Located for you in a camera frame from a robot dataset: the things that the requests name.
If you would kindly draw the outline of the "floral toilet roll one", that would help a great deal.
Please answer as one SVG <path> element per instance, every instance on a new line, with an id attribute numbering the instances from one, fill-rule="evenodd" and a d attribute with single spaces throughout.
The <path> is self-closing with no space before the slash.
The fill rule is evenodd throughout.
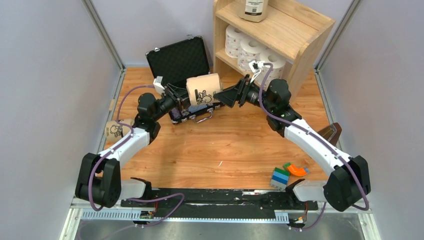
<path id="1" fill-rule="evenodd" d="M 247 36 L 240 41 L 240 50 L 237 58 L 238 67 L 246 72 L 250 72 L 249 63 L 259 61 L 260 54 L 266 50 L 266 46 L 256 39 Z"/>

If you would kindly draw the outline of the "floral toilet roll three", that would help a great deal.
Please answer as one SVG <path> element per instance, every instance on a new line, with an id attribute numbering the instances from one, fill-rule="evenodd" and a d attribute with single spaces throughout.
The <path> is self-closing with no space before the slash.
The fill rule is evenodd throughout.
<path id="1" fill-rule="evenodd" d="M 228 25 L 225 30 L 225 53 L 231 58 L 238 58 L 241 49 L 241 40 L 246 37 L 246 34 L 238 28 Z"/>

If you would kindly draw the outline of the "floral toilet roll two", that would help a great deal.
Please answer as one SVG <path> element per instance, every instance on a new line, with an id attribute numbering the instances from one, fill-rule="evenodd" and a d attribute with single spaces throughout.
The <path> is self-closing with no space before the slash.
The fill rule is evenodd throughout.
<path id="1" fill-rule="evenodd" d="M 268 88 L 269 83 L 272 80 L 279 79 L 282 76 L 282 73 L 286 64 L 286 59 L 283 56 L 271 50 L 270 48 L 268 48 L 259 54 L 258 60 L 263 61 L 265 63 L 271 63 L 273 65 L 273 69 L 271 73 L 265 80 L 264 90 L 266 90 Z M 268 70 L 269 70 L 268 65 L 263 66 L 261 73 L 254 80 L 254 83 L 257 86 L 260 86 L 262 84 Z"/>

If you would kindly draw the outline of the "brown roll labelled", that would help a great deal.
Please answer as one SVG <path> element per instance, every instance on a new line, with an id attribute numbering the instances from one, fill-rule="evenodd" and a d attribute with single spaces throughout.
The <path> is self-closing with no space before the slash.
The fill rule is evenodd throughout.
<path id="1" fill-rule="evenodd" d="M 250 22 L 261 22 L 268 14 L 268 0 L 238 0 L 237 14 Z"/>

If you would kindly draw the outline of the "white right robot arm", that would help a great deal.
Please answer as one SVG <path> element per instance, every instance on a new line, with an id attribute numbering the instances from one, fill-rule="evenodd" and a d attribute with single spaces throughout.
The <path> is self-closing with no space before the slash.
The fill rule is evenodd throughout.
<path id="1" fill-rule="evenodd" d="M 270 128 L 297 145 L 325 172 L 328 179 L 299 180 L 288 187 L 286 204 L 298 209 L 305 202 L 326 202 L 335 210 L 343 212 L 350 207 L 360 208 L 356 203 L 363 200 L 367 211 L 371 192 L 369 165 L 365 158 L 352 157 L 329 143 L 297 113 L 290 105 L 291 92 L 284 79 L 274 79 L 267 89 L 250 82 L 248 77 L 214 97 L 232 108 L 250 103 L 262 108 Z"/>

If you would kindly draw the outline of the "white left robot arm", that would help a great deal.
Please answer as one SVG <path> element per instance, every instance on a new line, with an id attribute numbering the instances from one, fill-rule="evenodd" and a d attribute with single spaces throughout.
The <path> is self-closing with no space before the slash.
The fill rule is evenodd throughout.
<path id="1" fill-rule="evenodd" d="M 141 149 L 151 144 L 161 126 L 160 118 L 190 106 L 186 88 L 168 84 L 161 98 L 144 93 L 138 98 L 137 115 L 129 132 L 114 145 L 99 153 L 87 153 L 81 161 L 75 197 L 88 201 L 94 211 L 112 208 L 119 200 L 137 202 L 146 207 L 154 202 L 152 186 L 141 178 L 121 179 L 122 167 Z"/>

